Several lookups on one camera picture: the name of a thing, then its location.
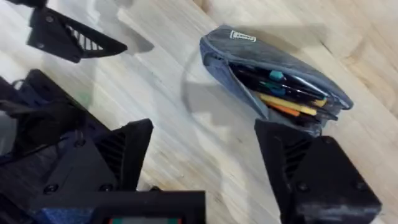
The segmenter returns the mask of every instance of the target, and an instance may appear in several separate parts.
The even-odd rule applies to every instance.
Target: wooden floor
[[[201,36],[230,24],[319,69],[355,102],[332,135],[398,220],[398,2],[394,0],[50,0],[128,45],[75,65],[24,43],[30,10],[0,1],[0,75],[39,68],[110,128],[150,118],[141,185],[207,192],[208,223],[279,223],[254,134],[256,113],[203,68]]]

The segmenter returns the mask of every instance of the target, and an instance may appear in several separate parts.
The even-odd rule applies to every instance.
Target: gray pencil case
[[[200,52],[203,64],[210,74],[232,94],[252,107],[265,121],[284,124],[318,136],[328,120],[320,118],[317,119],[317,122],[296,122],[286,114],[268,107],[254,91],[247,88],[237,78],[231,65],[279,71],[290,77],[303,80],[327,95],[326,104],[321,109],[335,116],[340,110],[348,110],[353,107],[353,102],[345,92],[318,70],[229,26],[221,26],[202,37]]]

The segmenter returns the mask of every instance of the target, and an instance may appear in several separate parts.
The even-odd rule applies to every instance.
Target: black plastic bracket
[[[120,54],[127,46],[47,7],[34,9],[27,44],[78,63]]]
[[[381,203],[331,137],[256,121],[283,224],[369,224]]]

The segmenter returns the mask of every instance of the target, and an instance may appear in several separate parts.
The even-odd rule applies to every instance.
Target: black 3d-printed part
[[[28,45],[75,63],[127,50],[119,41],[47,7],[34,9],[30,26]]]
[[[283,224],[369,224],[381,203],[338,143],[256,121]]]
[[[143,119],[95,139],[95,146],[117,178],[120,190],[136,190],[153,128],[149,119]]]
[[[17,90],[0,77],[0,100],[7,100],[29,108],[40,108],[54,101],[66,101],[84,114],[81,131],[86,137],[95,138],[109,133],[110,130],[101,124],[94,116],[87,112],[72,97],[64,92],[40,70],[31,70],[25,80],[21,80],[21,87]],[[75,133],[66,133],[63,138],[74,142]],[[0,157],[0,163],[11,162],[0,166],[0,192],[7,195],[9,200],[22,209],[27,209],[29,201],[41,194],[53,164],[57,162],[60,150],[48,147],[35,154],[25,157]]]

